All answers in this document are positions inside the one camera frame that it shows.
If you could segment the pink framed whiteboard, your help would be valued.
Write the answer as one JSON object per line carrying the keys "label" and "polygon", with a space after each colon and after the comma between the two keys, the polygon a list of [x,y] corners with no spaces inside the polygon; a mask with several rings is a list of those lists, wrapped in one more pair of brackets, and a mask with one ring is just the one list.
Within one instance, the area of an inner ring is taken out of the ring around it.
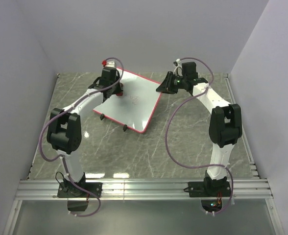
{"label": "pink framed whiteboard", "polygon": [[152,118],[161,93],[156,92],[159,82],[130,71],[124,71],[120,81],[123,84],[122,96],[111,96],[94,112],[105,114],[106,118],[127,125],[137,133],[144,133]]}

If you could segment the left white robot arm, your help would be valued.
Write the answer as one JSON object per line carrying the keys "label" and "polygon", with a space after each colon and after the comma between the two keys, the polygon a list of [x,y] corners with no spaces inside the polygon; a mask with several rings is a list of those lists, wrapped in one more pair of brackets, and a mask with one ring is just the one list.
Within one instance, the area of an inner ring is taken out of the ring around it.
{"label": "left white robot arm", "polygon": [[88,192],[86,177],[77,150],[82,141],[81,120],[112,95],[123,92],[121,74],[116,68],[104,67],[87,91],[69,106],[50,113],[47,141],[56,150],[64,167],[63,191],[75,197]]}

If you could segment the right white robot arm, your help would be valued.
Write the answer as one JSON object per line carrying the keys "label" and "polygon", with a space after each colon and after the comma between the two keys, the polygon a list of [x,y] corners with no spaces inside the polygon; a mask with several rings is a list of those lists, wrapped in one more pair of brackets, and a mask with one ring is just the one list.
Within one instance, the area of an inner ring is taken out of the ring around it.
{"label": "right white robot arm", "polygon": [[195,62],[174,62],[175,70],[169,71],[156,89],[163,94],[176,94],[180,89],[198,99],[209,111],[209,137],[213,143],[211,161],[200,186],[190,185],[202,197],[231,195],[227,181],[227,165],[231,152],[242,136],[241,108],[222,98],[212,87],[211,81],[199,77]]}

